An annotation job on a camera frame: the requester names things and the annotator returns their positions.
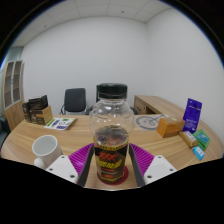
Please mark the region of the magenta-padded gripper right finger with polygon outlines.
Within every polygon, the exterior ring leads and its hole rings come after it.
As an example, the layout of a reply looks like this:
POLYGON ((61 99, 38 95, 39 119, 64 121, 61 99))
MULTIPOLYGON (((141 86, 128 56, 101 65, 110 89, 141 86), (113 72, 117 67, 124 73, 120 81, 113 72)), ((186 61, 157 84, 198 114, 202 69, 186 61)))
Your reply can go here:
POLYGON ((162 155, 154 156, 143 148, 129 144, 135 179, 144 186, 176 172, 176 168, 162 155))

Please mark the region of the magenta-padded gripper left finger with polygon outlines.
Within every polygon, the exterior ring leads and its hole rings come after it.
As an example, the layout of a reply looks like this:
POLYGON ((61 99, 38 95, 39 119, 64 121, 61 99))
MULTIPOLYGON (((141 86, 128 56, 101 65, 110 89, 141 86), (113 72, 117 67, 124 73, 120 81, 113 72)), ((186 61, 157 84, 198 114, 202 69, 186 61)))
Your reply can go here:
POLYGON ((88 144, 69 156, 61 155, 47 168, 47 171, 74 184, 84 186, 93 153, 93 144, 88 144))

